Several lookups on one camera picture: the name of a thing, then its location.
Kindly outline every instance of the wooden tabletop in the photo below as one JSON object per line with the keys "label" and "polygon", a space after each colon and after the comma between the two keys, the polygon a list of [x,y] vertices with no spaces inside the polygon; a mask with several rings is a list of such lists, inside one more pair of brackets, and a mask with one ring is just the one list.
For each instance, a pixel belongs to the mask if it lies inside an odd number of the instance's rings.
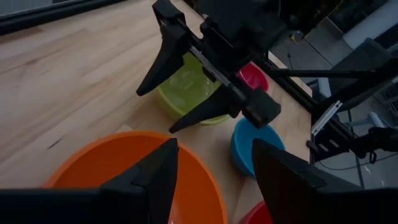
{"label": "wooden tabletop", "polygon": [[[136,95],[161,44],[153,2],[122,2],[0,37],[0,187],[38,187],[71,154],[116,131],[169,134],[174,121],[159,109],[155,93]],[[203,19],[184,2],[173,3],[200,35]],[[268,94],[282,105],[271,126],[288,152],[309,160],[310,114],[268,81]],[[212,171],[235,223],[261,200],[256,183],[229,158],[239,118],[174,134]]]}

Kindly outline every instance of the red bowl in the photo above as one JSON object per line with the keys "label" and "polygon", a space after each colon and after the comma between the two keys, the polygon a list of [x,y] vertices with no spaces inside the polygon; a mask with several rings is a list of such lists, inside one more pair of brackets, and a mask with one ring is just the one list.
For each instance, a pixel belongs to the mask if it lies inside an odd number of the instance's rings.
{"label": "red bowl", "polygon": [[239,71],[239,78],[252,89],[260,87],[264,91],[268,90],[266,74],[252,62]]}
{"label": "red bowl", "polygon": [[266,203],[264,201],[258,203],[243,217],[240,224],[272,224]]}

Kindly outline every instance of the floor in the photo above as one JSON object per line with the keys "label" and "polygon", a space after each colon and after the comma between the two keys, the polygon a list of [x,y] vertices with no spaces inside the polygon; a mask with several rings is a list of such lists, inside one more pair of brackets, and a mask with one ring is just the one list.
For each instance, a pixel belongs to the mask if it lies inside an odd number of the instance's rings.
{"label": "floor", "polygon": [[[351,49],[343,39],[332,35],[326,26],[320,24],[313,30],[305,41],[296,44],[286,38],[280,41],[271,50],[289,68],[295,70],[329,70],[340,60],[345,58]],[[310,82],[314,78],[302,78],[304,82]],[[353,121],[365,119],[370,111],[379,115],[386,123],[394,125],[391,113],[379,102],[380,96],[371,97],[351,110]],[[348,122],[348,112],[339,113],[342,122]],[[354,132],[364,135],[371,125],[355,126]],[[377,151],[377,158],[390,156],[391,152]],[[398,156],[392,156],[375,164],[366,164],[356,167],[356,156],[352,152],[317,162],[315,166],[337,177],[350,181],[356,185],[363,185],[365,189],[379,187],[398,187],[396,170],[398,170]],[[369,158],[359,159],[359,164],[369,162]]]}

